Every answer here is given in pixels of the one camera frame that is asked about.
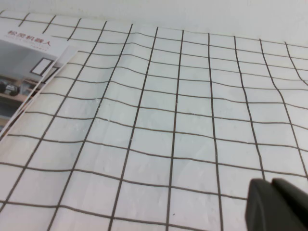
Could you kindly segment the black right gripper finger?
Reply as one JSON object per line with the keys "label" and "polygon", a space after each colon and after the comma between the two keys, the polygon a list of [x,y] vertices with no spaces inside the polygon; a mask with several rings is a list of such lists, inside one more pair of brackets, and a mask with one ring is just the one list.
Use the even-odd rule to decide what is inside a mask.
{"label": "black right gripper finger", "polygon": [[252,179],[245,221],[249,231],[306,231],[308,194],[281,178]]}

